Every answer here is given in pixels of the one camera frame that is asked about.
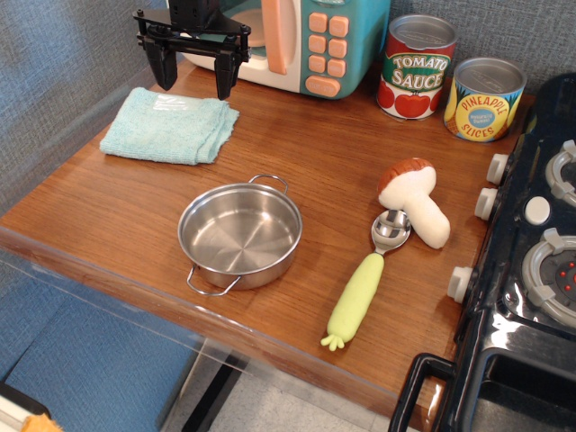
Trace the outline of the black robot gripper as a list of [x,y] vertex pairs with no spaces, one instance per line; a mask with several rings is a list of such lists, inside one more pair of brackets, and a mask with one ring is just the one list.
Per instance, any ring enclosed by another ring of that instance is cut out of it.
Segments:
[[157,84],[169,90],[177,79],[176,53],[213,57],[217,94],[230,97],[242,61],[250,59],[249,26],[221,11],[218,1],[170,1],[165,9],[139,9],[139,44]]

